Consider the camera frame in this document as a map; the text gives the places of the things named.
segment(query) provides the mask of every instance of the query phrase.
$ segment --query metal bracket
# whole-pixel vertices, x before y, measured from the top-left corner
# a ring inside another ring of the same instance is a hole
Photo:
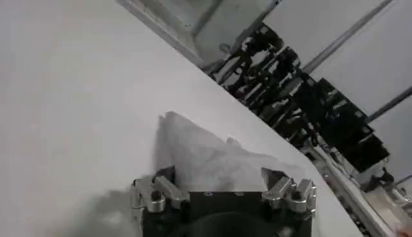
[[[160,213],[165,209],[166,198],[152,187],[151,178],[135,180],[131,186],[131,207],[141,209],[146,207],[151,213]]]
[[[297,189],[286,196],[289,209],[296,213],[303,213],[308,209],[308,197],[312,191],[312,181],[303,179]]]
[[[269,202],[272,209],[279,209],[286,192],[292,185],[293,180],[287,176],[282,177],[273,188],[262,193],[262,198]]]
[[[179,190],[164,176],[159,176],[154,179],[154,188],[166,195],[166,197],[171,200],[172,206],[176,209],[180,209],[182,202],[190,200],[188,192]]]

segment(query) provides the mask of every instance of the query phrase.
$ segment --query white wall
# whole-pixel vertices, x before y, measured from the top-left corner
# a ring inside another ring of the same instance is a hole
[[[313,73],[368,115],[412,86],[412,1],[396,0]]]
[[[304,66],[382,0],[285,0],[265,19]]]

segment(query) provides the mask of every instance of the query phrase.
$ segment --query metal bar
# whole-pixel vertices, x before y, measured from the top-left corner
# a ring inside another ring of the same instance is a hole
[[[393,0],[385,0],[381,2],[376,8],[357,21],[349,30],[346,30],[339,38],[326,47],[320,54],[318,54],[312,61],[310,61],[303,71],[312,73],[319,65],[322,64],[331,54],[336,52],[348,39],[354,36],[363,26],[370,22],[379,12],[381,12]]]
[[[402,101],[406,100],[408,97],[412,95],[412,86],[409,87],[406,91],[402,92],[400,95],[386,103],[384,106],[382,106],[380,109],[378,109],[376,112],[372,113],[367,119],[366,122],[370,123],[373,122],[375,119],[379,118],[382,116],[384,113],[386,113],[388,110],[392,109],[393,107],[397,106],[400,104]]]

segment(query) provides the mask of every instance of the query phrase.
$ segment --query white table surface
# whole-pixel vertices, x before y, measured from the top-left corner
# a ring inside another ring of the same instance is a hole
[[[304,167],[323,236],[360,236],[298,150],[115,0],[0,3],[1,236],[133,236],[126,189],[176,111]]]

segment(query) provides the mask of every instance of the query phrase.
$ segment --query white cloth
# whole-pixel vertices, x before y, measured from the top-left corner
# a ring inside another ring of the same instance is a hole
[[[176,168],[176,184],[188,191],[265,191],[262,168],[279,170],[300,182],[299,166],[277,158],[251,153],[229,138],[227,142],[175,112],[166,113],[162,124],[164,147]]]

